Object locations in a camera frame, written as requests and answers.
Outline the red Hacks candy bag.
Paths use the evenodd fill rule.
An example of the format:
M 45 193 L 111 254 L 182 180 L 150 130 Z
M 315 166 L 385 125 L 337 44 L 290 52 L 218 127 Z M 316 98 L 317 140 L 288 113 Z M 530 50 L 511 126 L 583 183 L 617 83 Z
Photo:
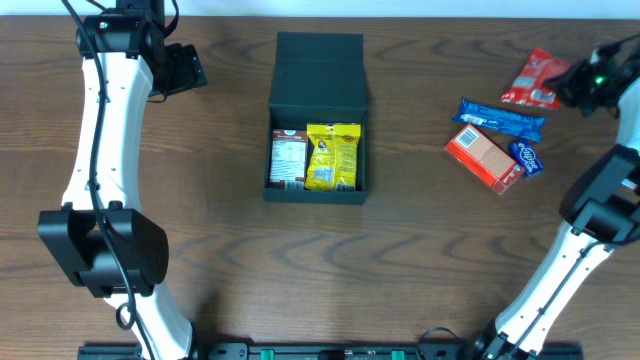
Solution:
M 544 85 L 544 81 L 564 74 L 570 67 L 568 62 L 536 48 L 512 84 L 501 95 L 501 101 L 557 110 L 560 107 L 559 100 L 556 94 Z

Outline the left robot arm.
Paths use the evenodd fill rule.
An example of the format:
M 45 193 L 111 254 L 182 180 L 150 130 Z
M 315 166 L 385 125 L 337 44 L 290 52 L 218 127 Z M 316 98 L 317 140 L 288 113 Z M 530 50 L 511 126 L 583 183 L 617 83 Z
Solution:
M 38 234 L 76 287 L 104 299 L 134 331 L 141 359 L 191 359 L 194 329 L 165 278 L 165 231 L 142 212 L 139 154 L 149 98 L 205 85 L 195 48 L 152 4 L 121 1 L 82 20 L 84 109 L 74 171 L 58 210 L 43 211 Z

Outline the black box with lid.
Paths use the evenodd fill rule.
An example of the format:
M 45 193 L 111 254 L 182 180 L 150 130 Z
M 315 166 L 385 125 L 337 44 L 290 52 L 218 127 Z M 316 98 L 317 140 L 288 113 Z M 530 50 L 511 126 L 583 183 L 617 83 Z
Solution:
M 362 205 L 368 197 L 368 88 L 361 34 L 280 32 L 268 102 L 263 197 L 268 202 Z M 269 183 L 275 130 L 359 124 L 355 189 L 286 190 Z

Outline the brown Pocky snack box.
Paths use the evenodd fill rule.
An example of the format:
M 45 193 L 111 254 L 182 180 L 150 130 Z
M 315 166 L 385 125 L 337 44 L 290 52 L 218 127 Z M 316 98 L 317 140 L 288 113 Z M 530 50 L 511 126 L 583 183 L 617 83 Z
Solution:
M 303 130 L 272 131 L 269 186 L 303 190 L 306 177 L 307 133 Z

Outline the yellow candy bag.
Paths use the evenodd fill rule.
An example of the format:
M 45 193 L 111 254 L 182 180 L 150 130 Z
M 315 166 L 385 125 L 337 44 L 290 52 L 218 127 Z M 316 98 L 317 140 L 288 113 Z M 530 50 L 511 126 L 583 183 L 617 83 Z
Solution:
M 320 192 L 356 190 L 360 124 L 308 124 L 312 153 L 305 188 Z

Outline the orange-red snack box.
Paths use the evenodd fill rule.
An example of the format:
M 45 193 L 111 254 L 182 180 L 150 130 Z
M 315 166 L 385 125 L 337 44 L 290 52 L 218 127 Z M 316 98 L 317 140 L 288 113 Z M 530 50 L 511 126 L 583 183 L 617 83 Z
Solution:
M 468 124 L 445 151 L 500 195 L 524 175 L 524 168 L 475 126 Z

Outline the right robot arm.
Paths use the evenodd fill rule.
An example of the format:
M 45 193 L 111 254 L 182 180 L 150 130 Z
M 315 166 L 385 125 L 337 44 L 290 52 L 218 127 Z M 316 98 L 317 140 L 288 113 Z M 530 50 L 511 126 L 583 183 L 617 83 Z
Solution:
M 604 108 L 618 121 L 616 142 L 572 185 L 562 222 L 542 263 L 514 302 L 476 340 L 471 359 L 538 359 L 552 324 L 581 284 L 617 249 L 639 239 L 639 205 L 618 195 L 639 190 L 639 51 L 616 59 L 620 41 L 544 84 L 589 116 Z

